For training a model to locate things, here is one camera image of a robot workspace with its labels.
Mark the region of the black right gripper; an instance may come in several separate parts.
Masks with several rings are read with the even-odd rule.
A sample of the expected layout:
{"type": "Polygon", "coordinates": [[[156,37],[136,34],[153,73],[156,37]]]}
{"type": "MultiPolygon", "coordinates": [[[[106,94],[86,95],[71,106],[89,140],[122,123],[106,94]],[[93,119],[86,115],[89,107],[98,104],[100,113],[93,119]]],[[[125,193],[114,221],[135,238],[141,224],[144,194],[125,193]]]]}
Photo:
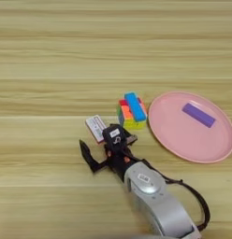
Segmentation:
{"type": "Polygon", "coordinates": [[[133,145],[138,140],[135,134],[129,133],[126,129],[123,129],[123,141],[113,144],[112,142],[107,142],[105,145],[105,151],[107,154],[107,160],[103,162],[97,162],[88,146],[80,140],[80,151],[83,159],[88,163],[90,169],[93,173],[103,169],[108,166],[118,177],[124,181],[125,172],[133,164],[139,162],[129,146],[133,145]]]}

